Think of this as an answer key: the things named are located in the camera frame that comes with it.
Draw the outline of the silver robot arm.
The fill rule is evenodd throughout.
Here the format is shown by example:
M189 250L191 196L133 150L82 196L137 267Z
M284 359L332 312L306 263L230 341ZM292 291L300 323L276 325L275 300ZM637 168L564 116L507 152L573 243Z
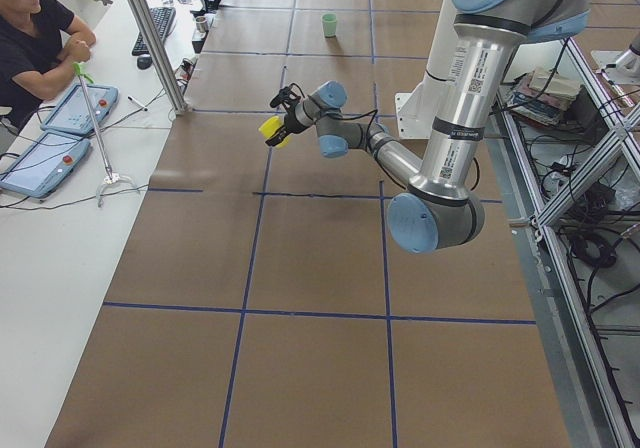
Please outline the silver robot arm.
M465 185L478 143L512 55L520 45L567 39L582 31L590 0L445 0L441 13L457 40L423 157L377 123L342 115L346 91L328 81L305 96L283 87L270 105L284 106L259 128L269 146L316 129L327 158L361 149L406 190L395 196L388 223L395 242L410 253L429 253L473 240L484 223L479 198Z

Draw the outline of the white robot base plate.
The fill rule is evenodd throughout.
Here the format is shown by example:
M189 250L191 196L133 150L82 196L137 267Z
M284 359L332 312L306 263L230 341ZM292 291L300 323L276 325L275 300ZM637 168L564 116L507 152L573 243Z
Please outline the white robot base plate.
M399 92L394 95L399 137L409 140L426 140L430 126L422 113L422 93Z

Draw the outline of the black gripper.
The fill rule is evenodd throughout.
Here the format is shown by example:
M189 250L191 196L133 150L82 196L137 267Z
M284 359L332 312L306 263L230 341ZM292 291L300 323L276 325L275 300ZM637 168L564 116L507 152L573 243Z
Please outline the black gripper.
M291 134L303 132L303 123L298 119L294 109L289 110L284 116L283 127L277 129L265 143L270 147L284 147L289 142Z

